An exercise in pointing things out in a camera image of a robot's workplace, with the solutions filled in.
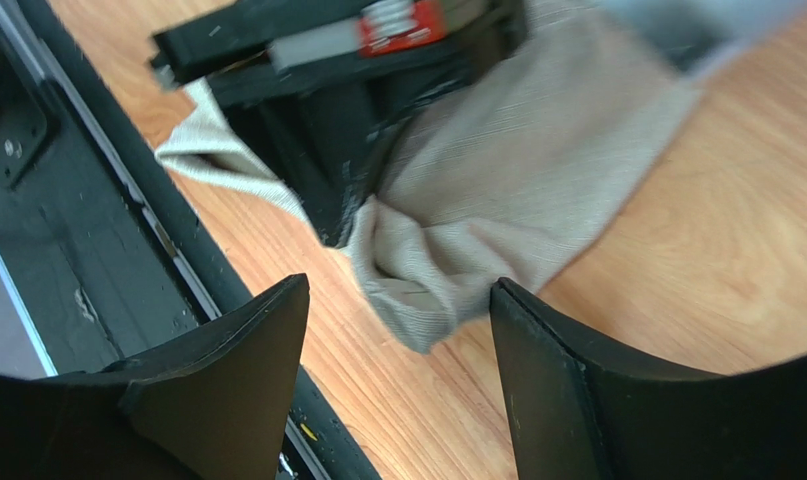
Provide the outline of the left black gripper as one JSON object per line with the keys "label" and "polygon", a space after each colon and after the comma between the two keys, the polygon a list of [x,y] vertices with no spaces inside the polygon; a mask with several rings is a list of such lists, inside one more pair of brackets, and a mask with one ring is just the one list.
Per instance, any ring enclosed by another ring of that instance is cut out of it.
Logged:
{"label": "left black gripper", "polygon": [[223,111],[296,194],[320,242],[347,244],[415,121],[528,34],[523,1],[235,1],[152,35],[175,90],[227,71]]}

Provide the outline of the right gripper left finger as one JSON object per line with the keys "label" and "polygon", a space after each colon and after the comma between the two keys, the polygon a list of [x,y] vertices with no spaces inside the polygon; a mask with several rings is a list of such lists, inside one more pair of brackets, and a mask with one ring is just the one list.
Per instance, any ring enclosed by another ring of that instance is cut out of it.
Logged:
{"label": "right gripper left finger", "polygon": [[95,373],[0,375],[0,479],[272,479],[309,282]]}

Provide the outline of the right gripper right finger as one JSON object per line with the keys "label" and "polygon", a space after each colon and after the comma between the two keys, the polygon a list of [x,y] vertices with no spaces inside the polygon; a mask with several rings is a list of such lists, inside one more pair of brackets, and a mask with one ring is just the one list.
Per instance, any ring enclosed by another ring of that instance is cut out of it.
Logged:
{"label": "right gripper right finger", "polygon": [[514,281],[490,317],[522,479],[807,479],[807,355],[736,375],[676,364]]}

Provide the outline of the beige cloth napkin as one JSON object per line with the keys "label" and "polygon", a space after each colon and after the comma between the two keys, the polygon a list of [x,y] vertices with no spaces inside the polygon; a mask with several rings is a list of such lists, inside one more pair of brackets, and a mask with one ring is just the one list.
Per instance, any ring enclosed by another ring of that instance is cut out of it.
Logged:
{"label": "beige cloth napkin", "polygon": [[[392,334],[426,353],[484,315],[493,282],[538,290],[591,245],[691,113],[698,92],[596,1],[523,1],[509,56],[444,56],[481,77],[415,121],[346,245]],[[249,193],[309,226],[297,196],[238,137],[223,77],[182,88],[195,109],[156,150],[164,167]]]}

